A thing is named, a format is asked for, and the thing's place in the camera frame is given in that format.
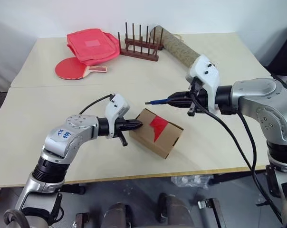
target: white table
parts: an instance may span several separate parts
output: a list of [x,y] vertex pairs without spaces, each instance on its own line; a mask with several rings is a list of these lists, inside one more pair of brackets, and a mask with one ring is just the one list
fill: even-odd
[[[235,34],[184,35],[183,38],[190,46],[201,42],[196,50],[207,54],[217,65],[223,85],[269,76]],[[183,127],[184,132],[166,160],[130,138],[128,133],[125,133],[127,147],[122,147],[119,139],[105,137],[87,142],[71,164],[67,182],[247,170],[230,136],[207,115],[192,118],[187,116],[187,109],[144,105],[146,101],[185,91],[189,86],[184,79],[186,68],[168,52],[161,51],[160,61],[156,63],[119,56],[107,63],[110,67],[107,74],[66,81],[53,72],[59,57],[70,56],[63,40],[39,39],[14,80],[13,88],[9,89],[0,110],[0,187],[24,185],[49,131],[88,103],[114,92],[122,94],[131,106],[126,118],[136,117],[147,107]],[[86,113],[103,116],[105,106],[106,102],[102,102]],[[250,142],[238,117],[221,118],[251,158]],[[262,169],[268,163],[266,140],[259,125],[247,119],[256,139],[258,169]]]

